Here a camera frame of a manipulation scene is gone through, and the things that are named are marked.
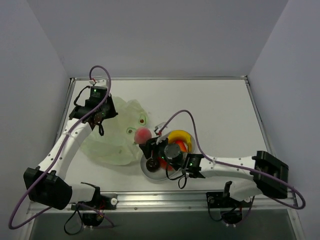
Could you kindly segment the pink fake peach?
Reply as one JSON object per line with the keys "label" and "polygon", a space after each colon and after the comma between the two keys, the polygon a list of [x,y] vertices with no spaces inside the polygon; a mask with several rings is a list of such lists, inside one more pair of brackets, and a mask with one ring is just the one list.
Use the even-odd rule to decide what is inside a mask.
{"label": "pink fake peach", "polygon": [[138,145],[145,144],[152,138],[151,131],[146,127],[140,127],[136,130],[134,135],[134,142]]}

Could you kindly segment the red watermelon slice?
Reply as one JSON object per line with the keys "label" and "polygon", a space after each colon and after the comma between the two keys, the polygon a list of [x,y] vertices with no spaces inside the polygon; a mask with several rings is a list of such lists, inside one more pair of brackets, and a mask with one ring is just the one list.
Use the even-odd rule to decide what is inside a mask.
{"label": "red watermelon slice", "polygon": [[162,157],[159,157],[158,158],[158,161],[159,161],[159,165],[162,169],[166,169],[169,171],[169,172],[173,172],[175,171],[175,169],[170,165],[170,164],[167,164],[167,162],[162,158]]}

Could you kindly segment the yellow fake banana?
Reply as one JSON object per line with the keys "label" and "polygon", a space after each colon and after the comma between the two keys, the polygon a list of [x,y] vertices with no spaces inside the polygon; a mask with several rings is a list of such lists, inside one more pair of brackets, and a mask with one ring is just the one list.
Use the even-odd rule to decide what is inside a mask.
{"label": "yellow fake banana", "polygon": [[173,130],[168,135],[168,143],[173,144],[176,141],[182,141],[187,146],[187,151],[191,153],[194,150],[194,140],[191,134],[184,130]]}

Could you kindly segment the pale green plastic bag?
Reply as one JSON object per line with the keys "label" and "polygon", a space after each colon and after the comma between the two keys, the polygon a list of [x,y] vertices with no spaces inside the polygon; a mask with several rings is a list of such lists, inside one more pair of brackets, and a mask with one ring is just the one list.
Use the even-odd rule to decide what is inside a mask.
{"label": "pale green plastic bag", "polygon": [[125,166],[142,157],[134,137],[137,129],[147,125],[148,115],[136,99],[125,101],[117,96],[112,100],[118,115],[102,122],[103,136],[96,126],[80,149],[92,161]]}

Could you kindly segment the orange fake mango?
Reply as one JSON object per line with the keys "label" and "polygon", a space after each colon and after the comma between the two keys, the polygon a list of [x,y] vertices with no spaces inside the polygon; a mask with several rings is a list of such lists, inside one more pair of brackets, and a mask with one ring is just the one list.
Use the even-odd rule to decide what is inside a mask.
{"label": "orange fake mango", "polygon": [[179,146],[179,148],[182,152],[186,152],[186,153],[188,152],[188,149],[182,140],[175,141],[175,144],[177,144]]}

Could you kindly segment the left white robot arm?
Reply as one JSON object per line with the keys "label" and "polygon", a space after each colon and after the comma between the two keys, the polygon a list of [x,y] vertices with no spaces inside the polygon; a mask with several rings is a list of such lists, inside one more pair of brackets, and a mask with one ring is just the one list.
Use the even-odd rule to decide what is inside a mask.
{"label": "left white robot arm", "polygon": [[105,84],[91,86],[89,98],[83,106],[75,106],[48,156],[36,168],[29,167],[24,172],[29,199],[58,210],[78,202],[90,210],[97,209],[101,203],[99,187],[84,182],[69,185],[65,178],[83,141],[94,129],[103,136],[102,122],[116,116],[108,87]]}

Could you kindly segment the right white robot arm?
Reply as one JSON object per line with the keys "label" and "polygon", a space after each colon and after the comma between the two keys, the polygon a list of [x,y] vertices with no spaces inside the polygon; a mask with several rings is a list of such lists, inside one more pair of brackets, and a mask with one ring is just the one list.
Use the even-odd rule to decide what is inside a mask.
{"label": "right white robot arm", "polygon": [[169,167],[179,173],[176,179],[208,179],[213,177],[236,178],[225,185],[223,203],[234,206],[256,195],[282,200],[288,196],[287,164],[266,151],[258,151],[253,156],[240,158],[205,157],[201,153],[183,152],[176,143],[169,140],[151,138],[140,144],[143,156],[150,160],[147,168],[154,170],[159,160],[165,164],[164,175],[169,176]]}

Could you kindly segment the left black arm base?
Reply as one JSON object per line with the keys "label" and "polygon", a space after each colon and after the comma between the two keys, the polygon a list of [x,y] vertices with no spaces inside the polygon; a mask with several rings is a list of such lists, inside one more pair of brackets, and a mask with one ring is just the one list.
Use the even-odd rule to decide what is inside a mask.
{"label": "left black arm base", "polygon": [[[78,203],[71,204],[71,210],[75,210],[76,213],[80,213],[80,223],[85,227],[92,229],[111,229],[115,227],[115,224],[104,214],[104,210],[116,210],[118,204],[118,195],[116,193],[101,194],[97,199],[91,202],[83,202],[81,205]],[[85,212],[91,210],[91,208],[101,212],[93,213]]]}

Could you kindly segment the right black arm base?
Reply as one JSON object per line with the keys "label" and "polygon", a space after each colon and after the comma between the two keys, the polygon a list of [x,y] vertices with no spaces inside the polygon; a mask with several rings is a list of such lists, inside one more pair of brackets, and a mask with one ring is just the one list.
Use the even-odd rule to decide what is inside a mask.
{"label": "right black arm base", "polygon": [[[238,201],[230,197],[230,188],[232,181],[225,183],[223,191],[207,192],[207,212],[211,220],[217,223],[224,223],[226,227],[237,227],[251,213],[255,197],[250,197],[249,202]],[[220,210],[220,217],[214,218],[211,209],[229,209]]]}

